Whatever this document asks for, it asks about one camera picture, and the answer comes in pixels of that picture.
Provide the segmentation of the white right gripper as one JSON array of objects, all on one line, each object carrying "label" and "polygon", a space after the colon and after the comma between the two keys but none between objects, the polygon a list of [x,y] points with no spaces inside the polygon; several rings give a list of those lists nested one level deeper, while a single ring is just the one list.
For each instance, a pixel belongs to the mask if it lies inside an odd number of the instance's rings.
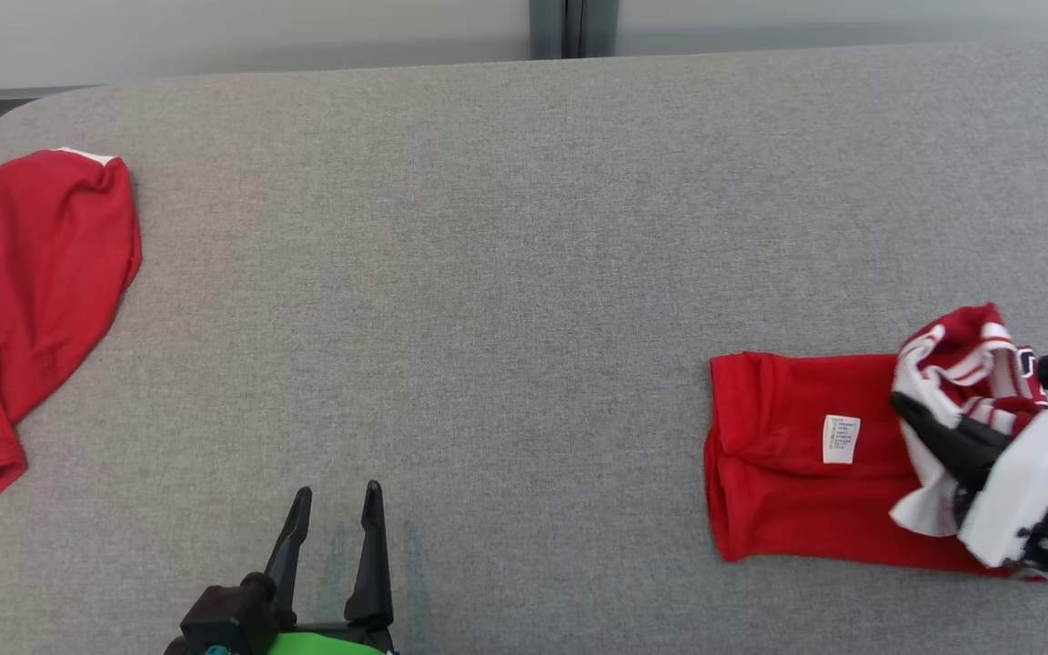
[{"label": "white right gripper", "polygon": [[900,391],[890,403],[961,486],[953,490],[953,523],[970,554],[990,568],[1022,556],[1048,514],[1048,410],[1012,440],[966,416],[944,425]]}]

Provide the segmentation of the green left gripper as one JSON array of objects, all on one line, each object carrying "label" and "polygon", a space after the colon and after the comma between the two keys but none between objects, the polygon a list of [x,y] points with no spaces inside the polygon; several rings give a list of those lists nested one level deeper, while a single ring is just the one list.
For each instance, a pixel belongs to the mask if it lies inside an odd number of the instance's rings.
[{"label": "green left gripper", "polygon": [[[266,575],[272,580],[275,606],[294,602],[297,564],[309,527],[313,494],[300,488],[280,528]],[[388,627],[394,623],[389,548],[384,519],[383,486],[368,482],[361,514],[363,544],[352,594],[345,604],[346,623],[299,623],[283,630],[269,655],[397,654]]]}]

